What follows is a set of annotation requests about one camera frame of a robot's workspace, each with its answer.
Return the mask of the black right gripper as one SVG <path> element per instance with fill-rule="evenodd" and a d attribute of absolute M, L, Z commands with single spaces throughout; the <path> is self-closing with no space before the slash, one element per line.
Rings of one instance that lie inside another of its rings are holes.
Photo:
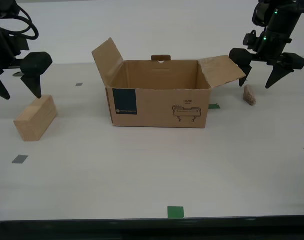
<path fill-rule="evenodd" d="M 268 27 L 256 36 L 256 31 L 251 31 L 254 42 L 251 49 L 255 53 L 250 53 L 245 49 L 233 48 L 230 53 L 230 59 L 238 65 L 244 72 L 245 77 L 239 80 L 239 86 L 242 87 L 252 69 L 251 62 L 265 62 L 268 66 L 273 66 L 270 77 L 265 85 L 269 89 L 279 80 L 284 78 L 295 70 L 301 70 L 304 67 L 304 58 L 295 53 L 283 53 L 287 44 L 292 42 L 290 38 L 296 24 L 278 25 L 276 29 L 270 30 Z"/>

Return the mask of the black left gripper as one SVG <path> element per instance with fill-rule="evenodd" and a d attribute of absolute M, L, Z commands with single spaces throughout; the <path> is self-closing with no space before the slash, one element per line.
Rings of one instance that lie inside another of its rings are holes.
<path fill-rule="evenodd" d="M 31 52 L 24 59 L 16 59 L 23 50 L 23 39 L 10 36 L 6 30 L 0 29 L 0 75 L 7 69 L 20 69 L 21 81 L 38 99 L 41 98 L 40 76 L 52 64 L 50 55 L 46 52 Z M 0 81 L 0 97 L 10 99 L 10 95 Z"/>

